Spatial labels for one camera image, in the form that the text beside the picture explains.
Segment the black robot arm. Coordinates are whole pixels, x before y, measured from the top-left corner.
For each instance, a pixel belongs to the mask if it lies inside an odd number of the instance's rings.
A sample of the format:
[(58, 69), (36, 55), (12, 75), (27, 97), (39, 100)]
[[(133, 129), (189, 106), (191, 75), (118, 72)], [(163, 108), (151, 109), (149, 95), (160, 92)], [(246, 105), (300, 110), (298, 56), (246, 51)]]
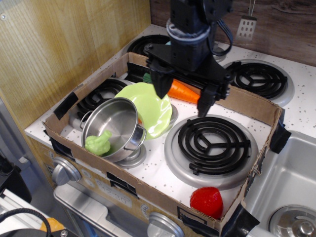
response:
[(214, 50), (217, 27), (229, 41), (232, 33), (222, 17), (232, 10), (230, 0), (172, 0), (166, 30), (170, 44), (147, 44), (152, 84), (163, 98), (174, 79), (200, 89), (197, 102), (199, 117), (205, 117), (216, 101), (229, 95), (231, 74), (215, 60), (227, 54)]

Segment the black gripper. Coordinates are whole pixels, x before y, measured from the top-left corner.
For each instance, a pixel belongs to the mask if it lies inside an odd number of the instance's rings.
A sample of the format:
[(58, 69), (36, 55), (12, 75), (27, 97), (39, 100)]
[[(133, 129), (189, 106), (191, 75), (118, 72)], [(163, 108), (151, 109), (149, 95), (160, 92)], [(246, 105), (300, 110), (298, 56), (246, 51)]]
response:
[[(148, 55), (150, 48), (153, 46), (148, 44)], [(215, 61), (207, 40), (197, 44), (181, 44), (172, 40), (170, 57), (160, 59), (149, 56), (147, 66), (150, 68), (151, 81), (160, 99), (168, 93), (174, 79), (199, 88), (199, 117), (205, 117), (215, 100), (226, 99), (230, 93), (232, 76)]]

